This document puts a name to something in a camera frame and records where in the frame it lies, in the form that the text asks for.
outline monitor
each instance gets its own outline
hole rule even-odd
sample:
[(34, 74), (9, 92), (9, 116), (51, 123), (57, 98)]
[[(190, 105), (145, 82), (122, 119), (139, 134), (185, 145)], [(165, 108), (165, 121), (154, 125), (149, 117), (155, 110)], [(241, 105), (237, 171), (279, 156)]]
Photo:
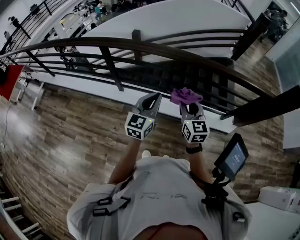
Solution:
[(249, 154), (241, 135), (235, 133), (216, 160), (215, 166), (228, 179), (234, 181), (236, 174), (242, 169), (248, 156)]

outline purple fabric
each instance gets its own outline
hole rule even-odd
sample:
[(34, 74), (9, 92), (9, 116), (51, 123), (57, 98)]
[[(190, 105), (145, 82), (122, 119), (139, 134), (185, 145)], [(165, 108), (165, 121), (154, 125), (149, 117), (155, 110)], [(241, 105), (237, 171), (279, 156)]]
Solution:
[(194, 93), (191, 89), (187, 88), (179, 90), (173, 89), (173, 92), (171, 93), (171, 102), (177, 105), (179, 105), (180, 102), (183, 102), (186, 105), (190, 105), (192, 103), (201, 102), (202, 100), (203, 97), (201, 95), (198, 95)]

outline wooden floor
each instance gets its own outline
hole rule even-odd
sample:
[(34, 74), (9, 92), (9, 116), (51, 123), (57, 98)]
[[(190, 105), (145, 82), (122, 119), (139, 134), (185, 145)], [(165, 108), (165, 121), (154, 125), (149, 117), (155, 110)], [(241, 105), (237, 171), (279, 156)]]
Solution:
[[(255, 42), (235, 68), (278, 94), (274, 67), (262, 57), (262, 51), (265, 47)], [(108, 180), (129, 141), (124, 122), (131, 107), (51, 86), (34, 112), (29, 98), (25, 96), (8, 112), (5, 149), (1, 151), (3, 178), (33, 222), (39, 222), (53, 239), (68, 240), (67, 210), (89, 182)], [(9, 103), (0, 99), (1, 136), (8, 107)], [(288, 186), (296, 156), (283, 152), (283, 117), (236, 132), (243, 136), (250, 154), (233, 186), (242, 200), (256, 200), (263, 186)], [(211, 132), (203, 146), (210, 169), (232, 135)], [(153, 155), (186, 158), (179, 120), (159, 116), (157, 128), (142, 143), (140, 155), (144, 149)]]

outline black watch strap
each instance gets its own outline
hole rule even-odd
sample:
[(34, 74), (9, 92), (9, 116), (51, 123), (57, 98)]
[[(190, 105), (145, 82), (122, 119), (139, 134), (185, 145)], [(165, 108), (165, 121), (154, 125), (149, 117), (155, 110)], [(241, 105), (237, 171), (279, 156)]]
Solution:
[(202, 148), (202, 145), (199, 144), (198, 147), (195, 147), (195, 148), (188, 148), (187, 147), (186, 150), (187, 150), (188, 154), (194, 154), (194, 153), (197, 153), (197, 152), (202, 152), (203, 148)]

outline chair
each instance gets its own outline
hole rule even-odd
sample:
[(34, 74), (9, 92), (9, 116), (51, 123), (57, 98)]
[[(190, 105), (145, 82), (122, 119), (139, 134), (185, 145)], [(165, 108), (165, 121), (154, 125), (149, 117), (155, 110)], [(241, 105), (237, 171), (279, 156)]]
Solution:
[(40, 11), (40, 8), (39, 8), (39, 6), (37, 6), (37, 4), (33, 4), (30, 8), (31, 16), (35, 15), (34, 19), (36, 19), (38, 16), (41, 15), (41, 13), (38, 13), (39, 11)]

